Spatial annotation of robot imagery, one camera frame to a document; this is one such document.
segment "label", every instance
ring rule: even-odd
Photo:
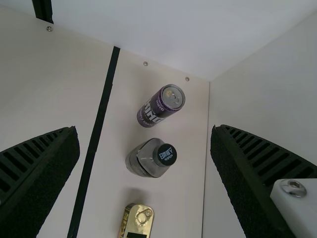
[[[133,206],[133,204],[130,204],[130,205],[126,206],[126,208],[124,209],[123,219],[122,219],[120,232],[119,232],[119,238],[124,238],[124,234],[125,234],[125,230],[127,228],[129,214],[130,214],[130,210],[131,210],[132,206]]]
[[[158,155],[159,155],[161,160],[167,161],[167,160],[171,159],[173,157],[172,147],[170,147],[168,150],[166,150],[162,153],[159,153]]]
[[[166,117],[172,115],[176,110],[167,110],[160,98],[162,89],[151,97],[138,111],[137,119],[141,126],[152,127]]]

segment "ceiling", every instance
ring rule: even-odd
[[[31,0],[0,4],[34,15]],[[213,80],[317,10],[317,0],[52,0],[53,21]]]

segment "purple can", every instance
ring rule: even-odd
[[[184,92],[174,84],[162,87],[138,111],[141,126],[152,127],[168,116],[178,112],[185,104]]]

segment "can lid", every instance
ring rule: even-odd
[[[177,152],[171,144],[163,144],[153,151],[153,160],[160,167],[171,166],[177,159]]]
[[[162,91],[162,99],[172,109],[181,108],[185,103],[183,91],[174,84],[166,85]]]

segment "black strip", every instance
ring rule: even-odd
[[[147,235],[128,232],[127,238],[147,238]]]
[[[54,24],[51,0],[32,0],[36,18]]]
[[[98,113],[94,125],[93,132],[91,134],[88,151],[85,159],[84,168],[81,174],[80,183],[77,191],[77,197],[74,205],[73,215],[71,217],[69,230],[67,238],[76,238],[81,214],[83,212],[83,207],[85,203],[88,183],[90,179],[91,170],[93,168],[93,163],[95,159],[95,153],[97,151],[97,147],[99,144],[99,139],[101,135],[101,131],[103,128],[103,123],[106,115],[106,110],[110,98],[110,93],[112,89],[112,82],[115,73],[115,68],[117,66],[118,58],[119,58],[120,48],[114,47],[112,51],[112,56],[108,68],[108,73],[106,76],[104,91],[100,100]]]

